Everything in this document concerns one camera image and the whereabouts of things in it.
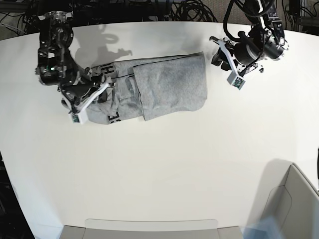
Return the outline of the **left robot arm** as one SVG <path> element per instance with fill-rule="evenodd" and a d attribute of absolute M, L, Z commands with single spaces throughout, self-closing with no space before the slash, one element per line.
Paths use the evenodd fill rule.
<path fill-rule="evenodd" d="M 239 31 L 237 37 L 227 28 L 234 5 L 237 5 L 251 22 L 250 31 Z M 224 16 L 223 30 L 226 37 L 221 42 L 230 53 L 241 77 L 257 69 L 258 61 L 265 58 L 279 60 L 288 49 L 284 27 L 273 0 L 231 0 Z"/>

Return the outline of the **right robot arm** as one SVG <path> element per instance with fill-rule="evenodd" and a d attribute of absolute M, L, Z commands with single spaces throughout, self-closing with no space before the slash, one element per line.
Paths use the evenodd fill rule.
<path fill-rule="evenodd" d="M 41 84 L 57 86 L 62 95 L 61 103 L 72 116 L 78 116 L 107 88 L 116 84 L 103 73 L 94 73 L 91 68 L 84 69 L 75 62 L 69 50 L 74 36 L 68 21 L 70 15 L 50 11 L 41 16 L 35 73 Z"/>

